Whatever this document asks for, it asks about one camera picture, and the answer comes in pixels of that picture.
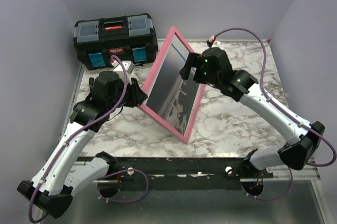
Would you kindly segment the pink picture frame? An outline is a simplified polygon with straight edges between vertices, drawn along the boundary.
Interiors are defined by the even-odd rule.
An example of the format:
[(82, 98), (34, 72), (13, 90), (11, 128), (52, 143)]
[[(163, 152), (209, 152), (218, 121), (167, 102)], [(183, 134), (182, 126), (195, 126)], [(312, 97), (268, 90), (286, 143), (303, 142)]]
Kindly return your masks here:
[(142, 86), (147, 99), (140, 106), (145, 114), (182, 142), (188, 143), (200, 107), (204, 85), (190, 78), (183, 80), (179, 71), (193, 49), (172, 26)]

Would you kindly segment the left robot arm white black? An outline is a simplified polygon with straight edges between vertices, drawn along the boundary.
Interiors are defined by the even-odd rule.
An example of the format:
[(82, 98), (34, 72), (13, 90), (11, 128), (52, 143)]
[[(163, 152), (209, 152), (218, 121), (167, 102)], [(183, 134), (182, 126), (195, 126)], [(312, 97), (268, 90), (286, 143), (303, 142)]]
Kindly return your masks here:
[(28, 217), (33, 208), (57, 219), (62, 216), (73, 197), (97, 179), (119, 178), (124, 173), (117, 158), (98, 153), (88, 164), (75, 172), (71, 169), (84, 147), (117, 108), (139, 107), (147, 99), (137, 80), (123, 72), (103, 71), (90, 78), (90, 93), (75, 104), (64, 136), (40, 171), (31, 179), (21, 181), (17, 191), (29, 201)]

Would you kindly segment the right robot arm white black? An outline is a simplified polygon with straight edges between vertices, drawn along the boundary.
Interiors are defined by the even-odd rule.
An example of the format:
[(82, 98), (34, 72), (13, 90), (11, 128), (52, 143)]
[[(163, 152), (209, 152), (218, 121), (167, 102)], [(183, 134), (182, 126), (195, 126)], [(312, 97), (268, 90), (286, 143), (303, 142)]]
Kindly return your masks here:
[(320, 144), (317, 135), (325, 130), (322, 123), (311, 123), (272, 96), (266, 97), (257, 79), (245, 70), (234, 70), (226, 51), (218, 47), (208, 48), (202, 54), (189, 53), (180, 70), (183, 80), (189, 78), (191, 69), (195, 69), (194, 82), (211, 85), (250, 108), (285, 139), (285, 145), (251, 151), (240, 164), (247, 177), (255, 177), (268, 167), (286, 165), (302, 170), (308, 164)]

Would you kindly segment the black plastic toolbox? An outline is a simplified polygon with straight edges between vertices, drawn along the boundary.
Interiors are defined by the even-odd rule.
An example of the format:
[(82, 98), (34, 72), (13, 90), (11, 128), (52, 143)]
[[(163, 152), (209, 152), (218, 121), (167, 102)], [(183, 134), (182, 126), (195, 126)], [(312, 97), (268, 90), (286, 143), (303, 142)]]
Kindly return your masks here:
[(111, 67), (110, 58), (134, 64), (152, 63), (158, 43), (150, 14), (78, 21), (73, 44), (77, 59), (89, 71)]

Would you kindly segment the black mounting base plate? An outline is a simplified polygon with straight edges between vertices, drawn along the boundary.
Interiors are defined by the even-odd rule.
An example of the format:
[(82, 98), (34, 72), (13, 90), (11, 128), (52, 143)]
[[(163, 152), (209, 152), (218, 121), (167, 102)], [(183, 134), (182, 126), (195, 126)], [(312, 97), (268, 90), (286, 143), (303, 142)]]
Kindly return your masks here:
[(122, 191), (240, 190), (241, 180), (254, 182), (273, 175), (243, 169), (243, 158), (111, 157), (99, 180), (120, 185)]

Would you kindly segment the aluminium rail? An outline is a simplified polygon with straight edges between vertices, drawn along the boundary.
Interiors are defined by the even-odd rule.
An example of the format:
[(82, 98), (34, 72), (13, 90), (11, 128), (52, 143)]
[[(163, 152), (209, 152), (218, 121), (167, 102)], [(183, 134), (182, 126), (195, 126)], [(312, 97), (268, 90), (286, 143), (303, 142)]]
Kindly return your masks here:
[[(273, 175), (274, 179), (286, 181), (290, 179), (290, 172), (286, 165), (268, 167), (267, 172)], [(321, 176), (316, 167), (305, 165), (302, 170), (291, 169), (293, 180), (320, 180)]]

